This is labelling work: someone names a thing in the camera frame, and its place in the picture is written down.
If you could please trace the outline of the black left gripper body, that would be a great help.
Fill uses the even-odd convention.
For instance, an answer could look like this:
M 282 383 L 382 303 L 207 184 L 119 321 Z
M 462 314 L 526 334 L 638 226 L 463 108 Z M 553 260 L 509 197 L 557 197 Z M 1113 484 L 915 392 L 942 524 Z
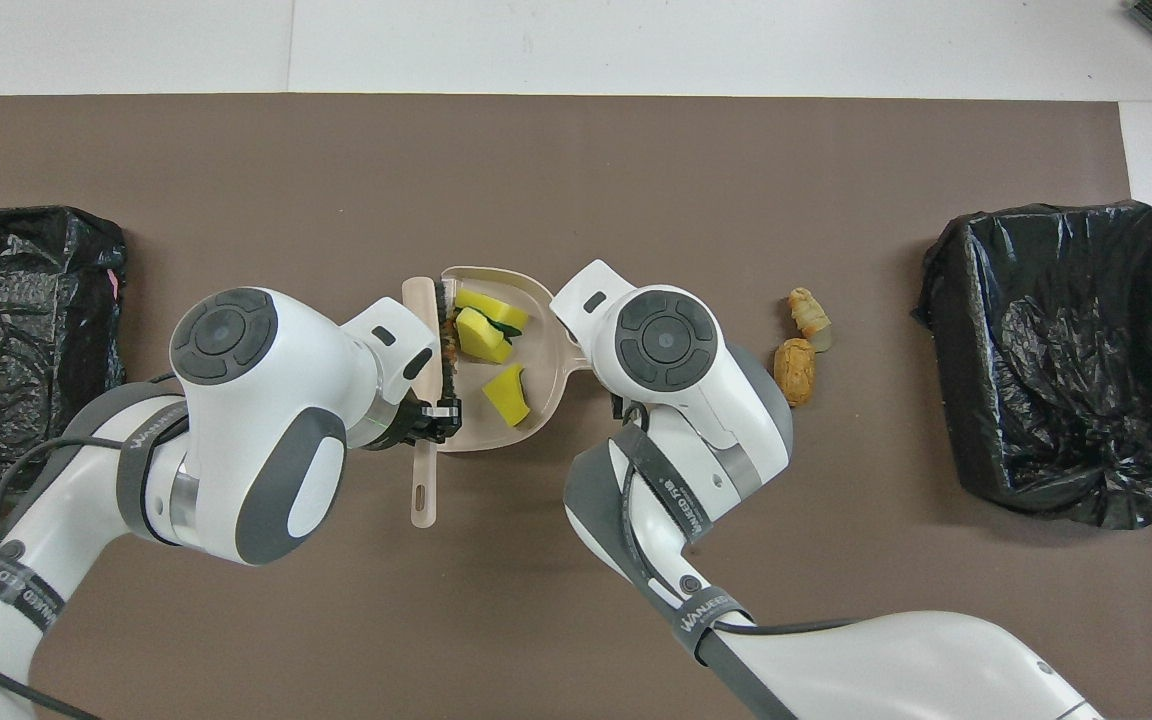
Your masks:
M 366 450 L 384 450 L 399 444 L 414 445 L 417 439 L 429 439 L 429 404 L 415 395 L 406 395 L 397 402 L 396 414 L 381 429 L 381 433 L 371 439 L 364 447 Z

